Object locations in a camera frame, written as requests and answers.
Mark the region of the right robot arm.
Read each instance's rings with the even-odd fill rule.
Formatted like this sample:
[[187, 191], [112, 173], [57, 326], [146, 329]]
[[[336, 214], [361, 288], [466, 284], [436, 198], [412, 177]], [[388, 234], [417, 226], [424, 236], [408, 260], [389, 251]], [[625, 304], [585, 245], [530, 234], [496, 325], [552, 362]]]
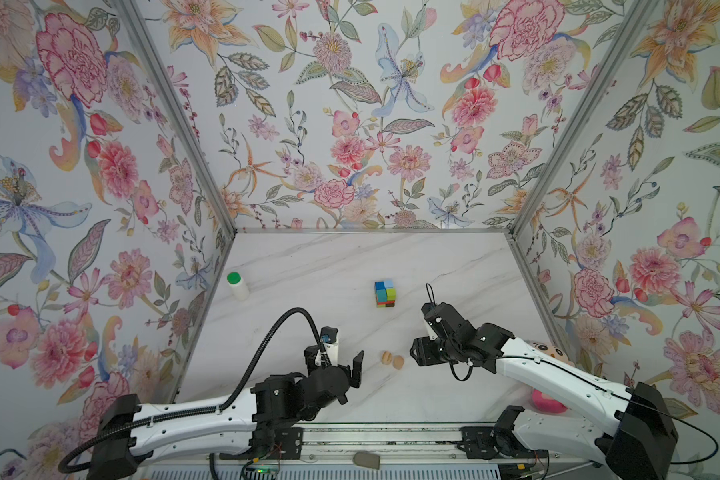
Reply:
[[421, 308], [428, 329], [410, 354], [420, 366], [466, 364], [521, 382], [573, 417], [509, 406], [499, 426], [526, 450], [566, 453], [609, 467], [621, 479], [667, 478], [679, 434], [662, 394], [583, 372], [492, 323], [474, 327], [452, 305]]

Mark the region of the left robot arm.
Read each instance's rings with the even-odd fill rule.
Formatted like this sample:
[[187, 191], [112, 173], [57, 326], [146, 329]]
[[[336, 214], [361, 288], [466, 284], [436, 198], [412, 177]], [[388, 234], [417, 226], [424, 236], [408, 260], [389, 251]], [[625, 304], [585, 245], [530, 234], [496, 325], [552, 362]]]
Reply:
[[141, 465], [204, 453], [251, 459], [281, 447], [285, 458], [294, 458], [300, 453], [296, 425], [333, 403], [345, 404], [347, 392], [360, 387], [363, 360], [359, 352], [350, 366], [271, 375], [244, 388], [226, 409], [220, 397], [155, 405], [128, 395], [104, 414], [87, 477], [124, 479]]

